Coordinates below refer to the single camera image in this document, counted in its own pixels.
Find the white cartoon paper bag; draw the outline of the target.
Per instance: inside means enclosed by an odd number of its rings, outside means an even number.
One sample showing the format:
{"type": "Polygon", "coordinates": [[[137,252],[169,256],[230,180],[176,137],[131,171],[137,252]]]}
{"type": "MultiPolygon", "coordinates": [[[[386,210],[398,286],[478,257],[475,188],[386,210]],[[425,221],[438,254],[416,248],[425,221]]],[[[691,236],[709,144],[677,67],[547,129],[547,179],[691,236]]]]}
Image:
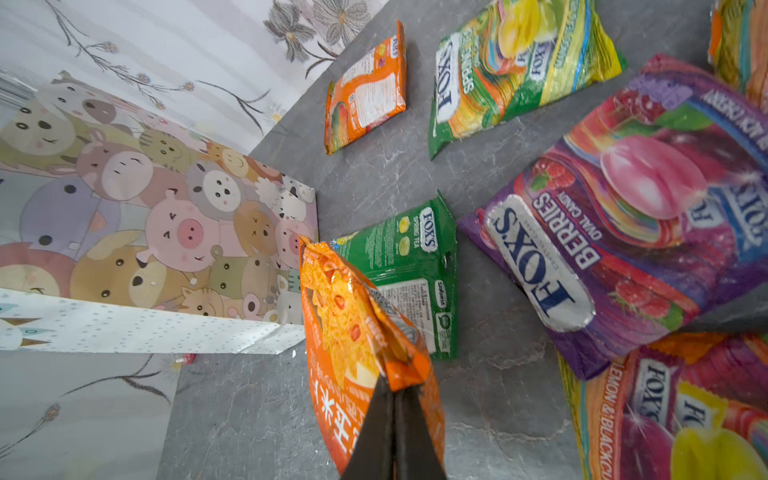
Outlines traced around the white cartoon paper bag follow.
{"type": "Polygon", "coordinates": [[[1,347],[282,352],[313,188],[66,74],[1,82],[1,347]]]}

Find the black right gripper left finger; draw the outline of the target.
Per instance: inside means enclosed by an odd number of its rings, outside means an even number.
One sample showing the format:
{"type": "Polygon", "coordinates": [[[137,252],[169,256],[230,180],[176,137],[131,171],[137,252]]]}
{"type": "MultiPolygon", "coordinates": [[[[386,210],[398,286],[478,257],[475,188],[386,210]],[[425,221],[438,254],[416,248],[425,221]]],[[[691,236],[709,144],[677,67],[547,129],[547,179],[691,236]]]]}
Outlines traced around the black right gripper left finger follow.
{"type": "Polygon", "coordinates": [[[374,388],[362,430],[342,480],[389,480],[393,477],[394,395],[384,376],[374,388]]]}

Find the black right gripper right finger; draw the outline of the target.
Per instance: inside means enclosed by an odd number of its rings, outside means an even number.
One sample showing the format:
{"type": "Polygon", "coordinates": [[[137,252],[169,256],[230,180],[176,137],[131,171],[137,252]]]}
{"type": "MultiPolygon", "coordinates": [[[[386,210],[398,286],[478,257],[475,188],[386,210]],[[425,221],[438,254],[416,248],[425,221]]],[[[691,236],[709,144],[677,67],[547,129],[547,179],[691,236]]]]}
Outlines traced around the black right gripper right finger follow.
{"type": "Polygon", "coordinates": [[[431,441],[419,393],[417,386],[411,386],[394,394],[396,478],[446,480],[431,441]]]}

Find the orange corn snack bag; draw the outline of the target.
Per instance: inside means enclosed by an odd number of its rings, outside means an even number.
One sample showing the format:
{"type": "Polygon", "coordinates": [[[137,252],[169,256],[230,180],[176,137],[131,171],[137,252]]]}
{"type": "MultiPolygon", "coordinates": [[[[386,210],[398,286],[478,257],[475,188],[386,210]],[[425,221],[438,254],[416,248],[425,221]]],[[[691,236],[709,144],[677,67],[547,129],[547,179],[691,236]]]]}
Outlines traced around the orange corn snack bag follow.
{"type": "Polygon", "coordinates": [[[421,333],[329,244],[301,238],[299,266],[311,400],[340,478],[379,376],[387,379],[393,395],[419,388],[431,441],[446,474],[444,410],[421,333]]]}

